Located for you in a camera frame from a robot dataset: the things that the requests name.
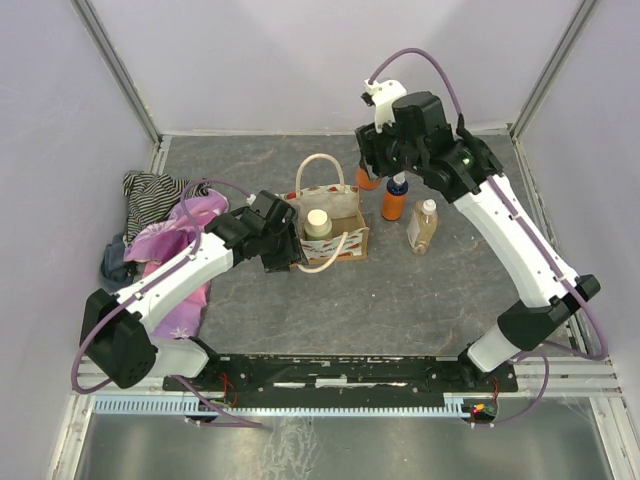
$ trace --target white wall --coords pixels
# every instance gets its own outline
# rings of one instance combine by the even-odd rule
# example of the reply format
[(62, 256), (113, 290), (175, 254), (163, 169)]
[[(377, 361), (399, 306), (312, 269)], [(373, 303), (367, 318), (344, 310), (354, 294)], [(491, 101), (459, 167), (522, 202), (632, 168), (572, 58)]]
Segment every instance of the white wall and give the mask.
[(65, 0), (0, 6), (0, 478), (44, 478), (84, 301), (151, 143)]
[[(469, 123), (511, 122), (579, 3), (93, 1), (164, 132), (352, 131), (372, 118), (363, 80), (408, 46), (439, 59)], [(424, 60), (386, 74), (445, 99)]]
[(594, 273), (640, 431), (640, 3), (601, 2), (524, 136), (564, 255)]

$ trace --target pink fabric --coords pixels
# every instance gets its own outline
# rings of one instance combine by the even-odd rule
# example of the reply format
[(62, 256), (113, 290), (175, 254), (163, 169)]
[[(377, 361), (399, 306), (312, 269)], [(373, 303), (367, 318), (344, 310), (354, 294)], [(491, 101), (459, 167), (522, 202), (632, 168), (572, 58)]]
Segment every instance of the pink fabric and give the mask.
[[(161, 265), (149, 262), (144, 268), (143, 277), (151, 275)], [(211, 282), (196, 288), (186, 299), (167, 313), (153, 331), (153, 335), (162, 338), (188, 338), (198, 335), (202, 309), (207, 305), (207, 291)]]
[[(201, 230), (213, 218), (229, 209), (227, 199), (214, 190), (210, 190), (206, 197), (189, 198), (186, 203)], [(167, 221), (149, 225), (142, 230), (125, 250), (124, 258), (125, 261), (148, 262), (142, 275), (146, 277), (187, 248), (194, 239), (195, 231), (191, 222), (184, 215), (182, 206), (178, 204), (171, 210)], [(210, 282), (207, 282), (198, 287), (171, 310), (158, 324), (153, 335), (163, 338), (197, 336), (201, 311), (207, 305), (209, 284)]]
[[(201, 230), (204, 225), (229, 209), (227, 199), (215, 190), (209, 190), (206, 197), (188, 198), (186, 204)], [(124, 260), (164, 263), (184, 250), (195, 238), (191, 222), (178, 203), (169, 213), (168, 220), (149, 225), (136, 235), (131, 246), (124, 251)]]

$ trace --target striped cloth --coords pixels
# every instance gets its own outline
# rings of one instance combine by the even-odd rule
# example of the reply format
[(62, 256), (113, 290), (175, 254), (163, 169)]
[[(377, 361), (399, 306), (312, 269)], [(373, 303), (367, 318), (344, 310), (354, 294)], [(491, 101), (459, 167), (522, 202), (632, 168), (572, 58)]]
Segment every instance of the striped cloth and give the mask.
[[(165, 220), (173, 206), (180, 201), (180, 193), (191, 180), (175, 180), (167, 174), (130, 171), (124, 176), (122, 187), (128, 198), (124, 243), (131, 242), (145, 227)], [(192, 188), (187, 198), (205, 196), (209, 185)]]

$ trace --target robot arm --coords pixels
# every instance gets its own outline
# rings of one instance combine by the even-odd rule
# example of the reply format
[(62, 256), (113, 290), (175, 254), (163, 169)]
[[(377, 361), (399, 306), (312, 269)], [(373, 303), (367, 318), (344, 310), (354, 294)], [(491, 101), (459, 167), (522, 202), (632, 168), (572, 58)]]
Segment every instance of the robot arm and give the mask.
[(81, 343), (109, 312), (129, 302), (127, 299), (133, 301), (96, 336), (87, 355), (120, 388), (135, 385), (149, 373), (196, 377), (209, 362), (211, 350), (197, 339), (156, 337), (155, 328), (198, 286), (243, 260), (259, 255), (267, 272), (302, 262), (296, 218), (290, 204), (263, 191), (250, 207), (213, 219), (205, 227), (197, 251), (190, 245), (152, 275), (116, 295), (102, 289), (94, 292), (85, 307)]
[[(396, 80), (365, 81), (363, 99), (375, 105), (376, 112), (374, 123), (356, 130), (361, 168), (373, 178), (412, 172), (442, 193), (484, 236), (518, 290), (520, 301), (463, 352), (475, 367), (490, 372), (521, 350), (533, 350), (579, 308), (517, 217), (531, 227), (542, 248), (555, 258), (563, 279), (585, 300), (600, 290), (595, 277), (579, 277), (544, 239), (517, 202), (500, 162), (465, 129), (462, 115), (456, 139), (440, 99), (430, 92), (407, 94)], [(497, 189), (515, 205), (516, 216)]]

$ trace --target white jar lid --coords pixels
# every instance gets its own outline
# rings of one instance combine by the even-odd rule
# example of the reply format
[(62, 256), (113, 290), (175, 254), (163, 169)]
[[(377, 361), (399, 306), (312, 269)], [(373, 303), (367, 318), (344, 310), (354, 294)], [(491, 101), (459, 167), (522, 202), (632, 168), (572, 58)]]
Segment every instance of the white jar lid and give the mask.
[(422, 203), (422, 212), (425, 213), (426, 215), (431, 215), (433, 213), (436, 212), (436, 202), (435, 200), (425, 200)]
[(326, 229), (329, 222), (329, 215), (324, 210), (316, 209), (311, 210), (307, 214), (307, 223), (311, 227), (311, 230), (315, 232), (321, 232)]

